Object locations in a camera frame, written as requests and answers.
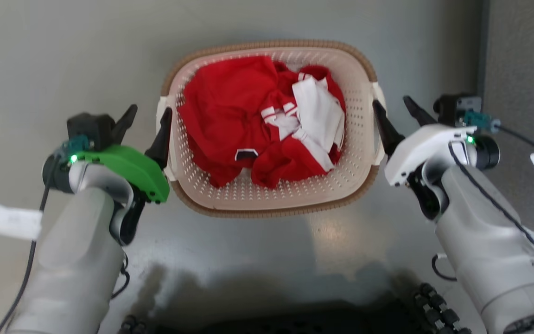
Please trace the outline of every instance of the plastic basket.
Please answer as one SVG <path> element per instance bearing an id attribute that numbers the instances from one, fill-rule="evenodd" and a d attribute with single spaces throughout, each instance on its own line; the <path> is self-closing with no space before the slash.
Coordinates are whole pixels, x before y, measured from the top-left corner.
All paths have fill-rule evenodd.
<path id="1" fill-rule="evenodd" d="M 186 129 L 177 112 L 184 103 L 185 85 L 202 66 L 256 55 L 283 61 L 293 71 L 309 64 L 327 66 L 341 87 L 347 105 L 343 154 L 328 175 L 298 182 L 282 181 L 271 190 L 252 183 L 250 171 L 243 170 L 228 185 L 215 188 L 207 173 L 191 161 Z M 372 65 L 356 48 L 340 42 L 273 40 L 197 51 L 173 68 L 162 87 L 157 131 L 165 108 L 170 106 L 175 111 L 165 174 L 188 207 L 208 216 L 268 218 L 342 207 L 368 190 L 384 156 L 372 108 L 375 98 L 384 105 Z"/>

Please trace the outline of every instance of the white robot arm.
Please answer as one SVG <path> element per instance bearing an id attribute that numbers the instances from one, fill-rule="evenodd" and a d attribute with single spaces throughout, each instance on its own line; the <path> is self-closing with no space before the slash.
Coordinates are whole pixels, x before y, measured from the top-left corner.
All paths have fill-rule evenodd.
<path id="1" fill-rule="evenodd" d="M 409 97 L 421 128 L 399 135 L 375 101 L 389 184 L 406 184 L 422 213 L 436 222 L 436 235 L 489 334 L 534 334 L 534 240 L 518 214 L 481 173 L 498 164 L 489 137 L 476 127 L 436 123 Z"/>
<path id="2" fill-rule="evenodd" d="M 162 169 L 172 110 L 145 154 L 121 146 L 136 110 L 132 105 L 117 123 L 89 114 L 68 120 L 70 140 L 45 162 L 43 182 L 45 194 L 50 187 L 74 196 L 42 241 L 38 270 L 23 296 L 20 290 L 8 333 L 95 334 L 111 298 L 127 285 L 122 246 L 135 236 L 144 205 L 169 192 Z M 125 285 L 113 294 L 119 273 Z"/>

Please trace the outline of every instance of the black cable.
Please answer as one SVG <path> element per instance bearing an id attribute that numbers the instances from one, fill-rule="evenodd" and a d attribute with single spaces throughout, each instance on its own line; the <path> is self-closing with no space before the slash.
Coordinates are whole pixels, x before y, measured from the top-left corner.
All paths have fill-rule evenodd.
<path id="1" fill-rule="evenodd" d="M 434 271 L 434 273 L 436 273 L 438 277 L 444 279 L 445 281 L 456 282 L 456 277 L 450 277 L 438 271 L 438 268 L 436 268 L 436 261 L 438 261 L 438 254 L 432 257 L 432 270 Z"/>
<path id="2" fill-rule="evenodd" d="M 460 168 L 460 171 L 462 171 L 462 173 L 471 181 L 471 183 L 477 188 L 479 189 L 479 191 L 481 192 L 481 194 L 483 196 L 485 196 L 486 199 L 488 199 L 495 207 L 496 209 L 498 209 L 499 211 L 501 211 L 504 216 L 506 216 L 506 218 L 508 218 L 508 220 L 510 220 L 513 224 L 515 224 L 516 228 L 518 228 L 521 232 L 523 232 L 523 234 L 525 234 L 526 238 L 528 239 L 528 241 L 530 241 L 530 243 L 532 243 L 532 245 L 534 246 L 534 239 L 533 237 L 527 232 L 527 230 L 521 225 L 521 223 L 518 222 L 518 220 L 516 220 L 516 218 L 514 218 L 510 213 L 508 213 L 508 211 L 506 211 L 506 209 L 504 209 L 500 203 L 498 203 L 493 197 L 491 197 L 491 195 L 485 191 L 485 189 L 483 189 L 483 187 L 477 183 L 477 181 L 475 180 L 475 178 L 473 178 L 473 176 L 469 173 L 469 171 L 463 166 L 462 163 L 460 163 L 460 161 L 458 160 L 458 158 L 456 157 L 456 154 L 454 154 L 454 150 L 452 148 L 452 145 L 449 144 L 449 150 L 451 151 L 451 155 L 454 159 L 454 162 L 456 163 L 456 165 L 458 166 L 458 168 Z"/>
<path id="3" fill-rule="evenodd" d="M 129 285 L 129 281 L 131 280 L 131 276 L 127 272 L 127 266 L 129 266 L 129 257 L 127 256 L 127 253 L 125 254 L 125 265 L 121 267 L 121 274 L 125 276 L 125 283 L 123 283 L 123 286 L 121 289 L 118 289 L 116 292 L 113 292 L 112 296 L 110 296 L 110 299 L 113 300 L 115 297 L 121 294 L 125 289 L 127 289 L 127 286 Z"/>
<path id="4" fill-rule="evenodd" d="M 44 183 L 43 197 L 40 201 L 40 207 L 38 208 L 39 211 L 41 212 L 45 211 L 46 200 L 49 197 L 49 190 L 51 189 L 51 180 L 53 180 L 55 167 L 57 166 L 58 163 L 59 163 L 59 157 L 55 157 L 55 161 L 51 165 L 51 168 L 49 170 L 49 175 L 47 175 L 46 182 Z M 19 300 L 21 300 L 22 295 L 24 294 L 24 290 L 26 289 L 26 285 L 28 284 L 28 278 L 30 277 L 30 271 L 32 271 L 32 263 L 34 262 L 35 252 L 36 252 L 36 240 L 33 240 L 30 243 L 30 253 L 28 253 L 28 263 L 26 264 L 26 272 L 24 273 L 24 279 L 22 280 L 22 285 L 19 287 L 18 294 L 15 296 L 15 300 L 13 301 L 13 304 L 11 304 L 11 307 L 9 307 L 9 310 L 6 313 L 6 316 L 0 322 L 0 332 L 6 326 L 6 323 L 9 321 L 9 318 L 13 315 L 13 311 L 15 311 L 15 308 L 19 304 Z"/>
<path id="5" fill-rule="evenodd" d="M 530 146 L 533 146 L 534 147 L 534 140 L 528 138 L 528 137 L 525 137 L 523 135 L 521 135 L 520 133 L 516 132 L 516 131 L 513 131 L 507 127 L 504 127 L 504 125 L 494 125 L 495 128 L 498 128 L 502 131 L 504 131 L 505 133 L 507 133 L 508 135 L 512 135 L 513 137 L 516 137 L 520 140 L 522 140 L 523 142 L 526 142 L 527 144 L 529 144 Z"/>

